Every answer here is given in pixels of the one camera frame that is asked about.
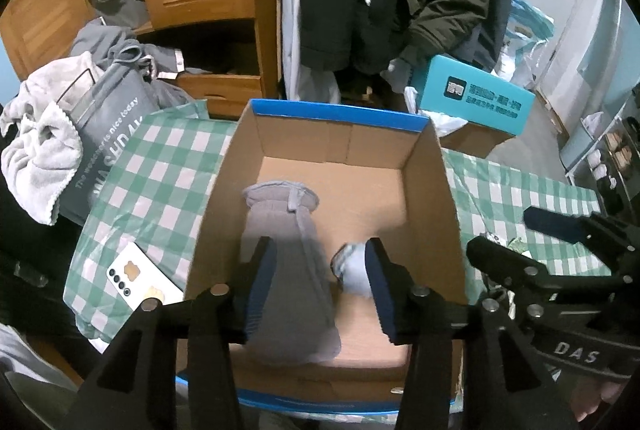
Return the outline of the person's right hand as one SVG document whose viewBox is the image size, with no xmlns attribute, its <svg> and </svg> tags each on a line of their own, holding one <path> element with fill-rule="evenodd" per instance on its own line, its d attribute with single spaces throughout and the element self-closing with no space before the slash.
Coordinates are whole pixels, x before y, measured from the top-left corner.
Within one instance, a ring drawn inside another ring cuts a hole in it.
<svg viewBox="0 0 640 430">
<path fill-rule="evenodd" d="M 570 392 L 570 408 L 578 421 L 594 414 L 601 403 L 614 404 L 627 384 L 616 384 L 594 377 L 578 377 Z"/>
</svg>

